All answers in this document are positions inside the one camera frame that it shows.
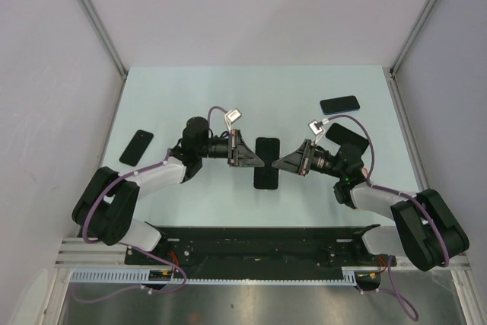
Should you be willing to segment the clear phone case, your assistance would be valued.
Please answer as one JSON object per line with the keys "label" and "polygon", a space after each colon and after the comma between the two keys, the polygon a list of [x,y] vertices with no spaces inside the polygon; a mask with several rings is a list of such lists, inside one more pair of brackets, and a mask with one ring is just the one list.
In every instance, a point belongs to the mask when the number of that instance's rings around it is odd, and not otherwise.
{"label": "clear phone case", "polygon": [[277,190],[279,188],[278,184],[271,184],[271,185],[253,185],[253,188],[256,190]]}

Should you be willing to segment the black teal phone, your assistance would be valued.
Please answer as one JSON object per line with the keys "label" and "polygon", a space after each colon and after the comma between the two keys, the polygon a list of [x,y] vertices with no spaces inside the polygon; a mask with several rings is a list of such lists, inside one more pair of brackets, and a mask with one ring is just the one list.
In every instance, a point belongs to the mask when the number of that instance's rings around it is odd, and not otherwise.
{"label": "black teal phone", "polygon": [[254,168],[253,185],[279,184],[279,170],[272,166],[272,162],[280,156],[279,139],[257,138],[255,152],[265,162],[265,166]]}

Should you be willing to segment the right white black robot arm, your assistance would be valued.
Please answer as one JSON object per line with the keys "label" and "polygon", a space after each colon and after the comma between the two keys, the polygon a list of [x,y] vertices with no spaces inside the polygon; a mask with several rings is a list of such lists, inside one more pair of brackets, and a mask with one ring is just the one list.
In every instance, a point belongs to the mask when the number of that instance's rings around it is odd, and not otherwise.
{"label": "right white black robot arm", "polygon": [[448,266],[450,259],[469,249],[469,238],[452,211],[433,189],[404,193],[380,186],[364,174],[361,150],[342,145],[335,155],[307,139],[272,166],[299,176],[317,172],[337,178],[336,201],[351,209],[376,213],[392,227],[370,226],[351,246],[352,259],[368,265],[378,254],[403,256],[423,272]]}

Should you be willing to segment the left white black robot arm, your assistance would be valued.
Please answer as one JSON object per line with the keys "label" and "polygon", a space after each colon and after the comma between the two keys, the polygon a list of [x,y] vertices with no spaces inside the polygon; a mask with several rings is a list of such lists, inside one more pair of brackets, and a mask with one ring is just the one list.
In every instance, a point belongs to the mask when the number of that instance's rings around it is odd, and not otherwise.
{"label": "left white black robot arm", "polygon": [[229,167],[264,167],[265,163],[243,141],[238,129],[212,135],[207,119],[189,119],[182,138],[163,161],[121,174],[98,169],[72,211],[88,244],[125,244],[142,250],[150,263],[163,262],[168,246],[154,226],[134,218],[138,202],[167,186],[191,180],[204,158],[223,158]]}

